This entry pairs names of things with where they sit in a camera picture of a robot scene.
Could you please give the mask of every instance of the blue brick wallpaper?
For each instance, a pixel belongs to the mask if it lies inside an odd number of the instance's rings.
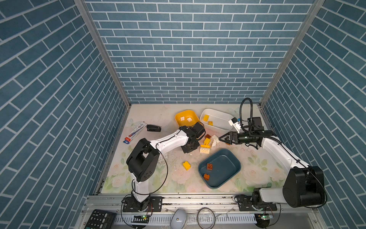
[[[87,0],[132,103],[259,102],[313,0]]]
[[[73,0],[0,1],[0,228],[69,228],[126,106]]]
[[[288,147],[323,169],[329,228],[366,223],[366,1],[326,0],[265,110]]]

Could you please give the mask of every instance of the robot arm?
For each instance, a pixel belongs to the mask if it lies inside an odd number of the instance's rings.
[[[253,118],[253,122],[251,129],[253,134],[249,134],[241,132],[240,123],[233,118],[229,124],[234,126],[236,132],[228,132],[219,140],[227,144],[256,143],[270,153],[287,173],[283,187],[255,189],[252,195],[254,206],[258,206],[261,202],[287,203],[291,207],[323,204],[325,201],[323,171],[318,166],[310,166],[285,145],[274,140],[279,138],[271,130],[264,130],[260,117]]]
[[[141,139],[129,155],[126,163],[134,180],[133,200],[139,210],[146,208],[149,202],[149,178],[153,175],[159,155],[181,146],[183,152],[197,149],[198,141],[203,137],[205,128],[202,123],[187,127],[181,126],[174,133],[160,139],[148,141]]]

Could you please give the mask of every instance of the brown lego brick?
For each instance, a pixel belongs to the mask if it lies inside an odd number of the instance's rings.
[[[204,176],[203,176],[203,178],[208,181],[210,179],[210,175],[208,175],[208,174],[205,173]]]

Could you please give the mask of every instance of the white cable tray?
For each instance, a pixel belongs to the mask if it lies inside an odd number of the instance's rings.
[[[131,219],[134,215],[124,215],[123,219],[126,223],[131,224]],[[134,219],[134,225],[150,225],[150,226],[168,226],[170,225],[170,221],[172,220],[173,214],[157,214],[154,213],[152,217],[150,217],[150,221],[148,224],[138,223],[138,221],[142,221],[142,219]],[[199,222],[202,224],[211,224],[212,216],[207,217],[199,217]],[[256,224],[254,214],[250,213],[238,213],[238,214],[222,214],[216,217],[216,224]],[[125,223],[122,221],[121,215],[117,215],[114,221],[115,225],[124,225]],[[189,214],[187,224],[197,224],[197,215]]]

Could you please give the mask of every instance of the table surface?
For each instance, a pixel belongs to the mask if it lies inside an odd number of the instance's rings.
[[[155,140],[176,131],[178,124],[174,117],[177,113],[184,110],[193,110],[200,118],[204,109],[211,108],[238,118],[239,106],[239,104],[133,104],[101,192],[131,193],[131,173],[128,171],[126,159],[140,139]],[[243,105],[242,116],[243,120],[249,118],[249,104]],[[254,105],[253,117],[261,117],[257,105]],[[142,121],[147,124],[161,126],[161,132],[148,132],[145,128],[130,144],[123,143],[124,138]],[[220,134],[207,128],[206,132],[211,136],[216,134],[220,137]],[[198,165],[201,161],[223,148],[230,150],[238,158],[241,163],[241,170],[221,187],[210,189],[200,177]],[[252,192],[255,187],[282,187],[286,178],[285,171],[263,148],[256,150],[254,147],[227,145],[220,141],[215,147],[211,148],[210,154],[200,153],[199,147],[191,153],[184,154],[182,149],[177,147],[164,156],[169,173],[165,184],[157,193]],[[191,165],[188,171],[182,166],[185,161],[188,161]],[[149,178],[149,190],[151,192],[161,185],[166,174],[166,164],[160,156],[156,170]]]

